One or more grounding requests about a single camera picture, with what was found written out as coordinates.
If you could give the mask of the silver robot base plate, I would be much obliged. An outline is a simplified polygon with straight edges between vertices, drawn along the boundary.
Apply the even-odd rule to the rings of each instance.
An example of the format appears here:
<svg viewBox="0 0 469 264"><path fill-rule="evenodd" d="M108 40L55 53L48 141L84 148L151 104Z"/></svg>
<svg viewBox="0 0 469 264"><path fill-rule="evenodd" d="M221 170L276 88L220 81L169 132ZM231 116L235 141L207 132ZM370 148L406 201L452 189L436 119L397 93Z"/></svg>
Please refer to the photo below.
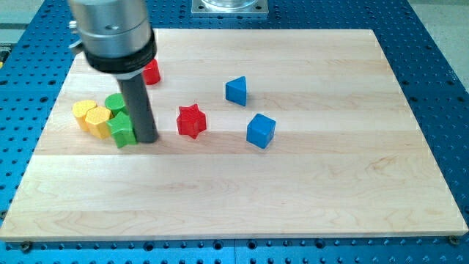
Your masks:
<svg viewBox="0 0 469 264"><path fill-rule="evenodd" d="M191 13L211 15L267 15L268 0L192 0Z"/></svg>

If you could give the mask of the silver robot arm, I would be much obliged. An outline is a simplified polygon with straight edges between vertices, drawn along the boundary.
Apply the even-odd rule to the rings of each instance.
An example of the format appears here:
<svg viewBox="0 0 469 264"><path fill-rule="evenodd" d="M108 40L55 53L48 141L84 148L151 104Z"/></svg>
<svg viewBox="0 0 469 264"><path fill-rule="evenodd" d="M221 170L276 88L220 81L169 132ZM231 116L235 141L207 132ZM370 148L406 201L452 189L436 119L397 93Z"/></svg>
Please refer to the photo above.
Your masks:
<svg viewBox="0 0 469 264"><path fill-rule="evenodd" d="M78 40L69 48L83 52L94 69L110 74L140 71L157 53L144 0L69 0Z"/></svg>

